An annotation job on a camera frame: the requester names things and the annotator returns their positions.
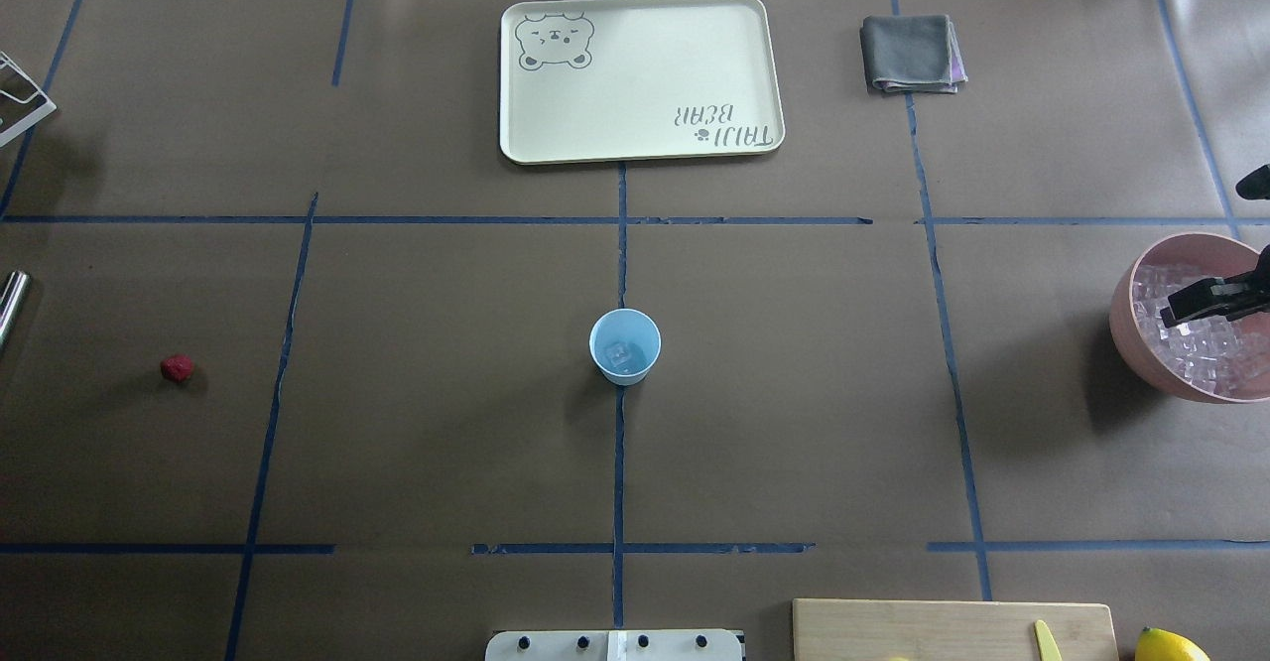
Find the blue plastic cup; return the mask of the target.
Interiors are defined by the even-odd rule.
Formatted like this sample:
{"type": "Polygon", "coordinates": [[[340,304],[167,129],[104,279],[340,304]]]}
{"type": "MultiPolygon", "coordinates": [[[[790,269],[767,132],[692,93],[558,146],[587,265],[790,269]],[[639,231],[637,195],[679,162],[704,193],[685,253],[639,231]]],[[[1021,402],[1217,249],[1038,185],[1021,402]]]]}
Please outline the blue plastic cup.
{"type": "Polygon", "coordinates": [[[591,361],[617,386],[627,388],[640,383],[658,361],[660,348],[660,330],[640,310],[611,310],[591,327],[591,361]]]}

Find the clear ice cube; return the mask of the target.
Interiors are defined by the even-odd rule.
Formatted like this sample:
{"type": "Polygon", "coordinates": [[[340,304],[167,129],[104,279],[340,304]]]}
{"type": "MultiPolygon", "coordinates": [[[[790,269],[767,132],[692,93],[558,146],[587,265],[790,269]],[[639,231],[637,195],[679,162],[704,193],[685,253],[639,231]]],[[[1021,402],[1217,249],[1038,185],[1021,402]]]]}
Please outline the clear ice cube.
{"type": "Polygon", "coordinates": [[[631,341],[613,341],[605,350],[605,357],[612,370],[635,370],[641,366],[641,352],[631,341]]]}

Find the pile of ice cubes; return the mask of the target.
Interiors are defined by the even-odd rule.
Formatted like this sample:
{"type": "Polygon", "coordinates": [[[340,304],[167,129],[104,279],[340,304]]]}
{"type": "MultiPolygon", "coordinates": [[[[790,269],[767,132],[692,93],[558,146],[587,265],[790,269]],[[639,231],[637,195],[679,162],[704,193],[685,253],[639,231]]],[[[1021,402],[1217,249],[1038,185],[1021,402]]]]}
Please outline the pile of ice cubes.
{"type": "Polygon", "coordinates": [[[1198,266],[1140,266],[1132,276],[1132,313],[1148,348],[1180,380],[1209,394],[1253,399],[1267,395],[1267,313],[1240,322],[1201,319],[1166,328],[1160,311],[1168,295],[1209,272],[1198,266]]]}

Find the pink bowl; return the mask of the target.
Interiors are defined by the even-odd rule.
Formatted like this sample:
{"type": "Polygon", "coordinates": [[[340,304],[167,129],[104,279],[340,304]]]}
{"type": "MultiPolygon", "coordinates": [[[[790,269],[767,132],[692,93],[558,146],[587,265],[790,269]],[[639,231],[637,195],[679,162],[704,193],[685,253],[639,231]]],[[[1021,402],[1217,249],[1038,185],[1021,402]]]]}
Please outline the pink bowl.
{"type": "Polygon", "coordinates": [[[1152,244],[1121,277],[1107,313],[1121,358],[1152,388],[1182,400],[1267,402],[1266,311],[1173,327],[1161,318],[1170,294],[1206,277],[1232,280],[1257,262],[1252,247],[1219,234],[1173,234],[1152,244]]]}

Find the yellow lemon right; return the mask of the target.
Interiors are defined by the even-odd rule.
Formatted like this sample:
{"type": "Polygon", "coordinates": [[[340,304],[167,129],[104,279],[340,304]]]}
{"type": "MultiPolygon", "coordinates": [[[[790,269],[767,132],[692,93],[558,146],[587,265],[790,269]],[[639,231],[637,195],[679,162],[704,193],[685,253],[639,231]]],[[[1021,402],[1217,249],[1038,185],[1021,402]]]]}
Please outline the yellow lemon right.
{"type": "Polygon", "coordinates": [[[1144,625],[1134,648],[1135,661],[1209,661],[1210,657],[1193,639],[1158,625],[1144,625]]]}

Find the yellow knife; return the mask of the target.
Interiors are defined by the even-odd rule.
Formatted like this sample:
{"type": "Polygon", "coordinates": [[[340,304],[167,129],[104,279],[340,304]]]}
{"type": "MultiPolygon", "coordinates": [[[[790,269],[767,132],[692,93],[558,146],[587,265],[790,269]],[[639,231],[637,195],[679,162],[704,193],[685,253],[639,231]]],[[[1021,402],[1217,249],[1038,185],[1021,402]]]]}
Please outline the yellow knife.
{"type": "Polygon", "coordinates": [[[1052,625],[1045,620],[1034,622],[1034,636],[1036,641],[1038,658],[1040,661],[1063,661],[1060,646],[1052,632],[1052,625]]]}

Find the grey folded cloth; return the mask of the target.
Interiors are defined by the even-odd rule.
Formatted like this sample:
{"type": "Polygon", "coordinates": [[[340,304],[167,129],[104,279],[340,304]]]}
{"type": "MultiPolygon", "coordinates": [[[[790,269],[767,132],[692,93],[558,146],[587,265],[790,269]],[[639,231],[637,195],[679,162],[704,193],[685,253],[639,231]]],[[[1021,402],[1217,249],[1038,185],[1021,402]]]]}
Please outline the grey folded cloth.
{"type": "Polygon", "coordinates": [[[866,17],[860,39],[866,80],[879,92],[955,94],[969,81],[947,14],[866,17]]]}

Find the wooden cutting board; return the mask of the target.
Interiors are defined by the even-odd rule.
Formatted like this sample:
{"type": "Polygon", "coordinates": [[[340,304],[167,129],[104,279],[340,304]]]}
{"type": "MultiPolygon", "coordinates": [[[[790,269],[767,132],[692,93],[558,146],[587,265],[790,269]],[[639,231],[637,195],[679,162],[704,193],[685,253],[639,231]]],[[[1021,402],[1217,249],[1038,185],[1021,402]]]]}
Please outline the wooden cutting board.
{"type": "Polygon", "coordinates": [[[798,660],[1038,660],[1036,622],[1063,660],[1120,657],[1111,611],[1093,603],[795,597],[798,660]]]}

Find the beige bear tray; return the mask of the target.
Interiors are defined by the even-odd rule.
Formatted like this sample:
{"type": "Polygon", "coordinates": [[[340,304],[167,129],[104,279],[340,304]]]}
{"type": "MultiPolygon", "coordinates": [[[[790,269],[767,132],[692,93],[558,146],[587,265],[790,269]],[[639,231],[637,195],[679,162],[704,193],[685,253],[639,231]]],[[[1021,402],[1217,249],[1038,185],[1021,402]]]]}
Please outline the beige bear tray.
{"type": "Polygon", "coordinates": [[[759,0],[518,3],[499,145],[521,165],[761,155],[786,137],[759,0]]]}

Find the red strawberry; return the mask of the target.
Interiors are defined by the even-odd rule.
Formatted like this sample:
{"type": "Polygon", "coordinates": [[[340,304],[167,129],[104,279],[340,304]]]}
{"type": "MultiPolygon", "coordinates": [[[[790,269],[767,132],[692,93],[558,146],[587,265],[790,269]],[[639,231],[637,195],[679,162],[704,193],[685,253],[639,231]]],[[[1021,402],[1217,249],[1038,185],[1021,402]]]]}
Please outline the red strawberry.
{"type": "Polygon", "coordinates": [[[185,356],[185,353],[173,353],[163,358],[159,364],[159,370],[163,372],[163,379],[166,381],[182,384],[190,380],[196,369],[193,358],[185,356]]]}

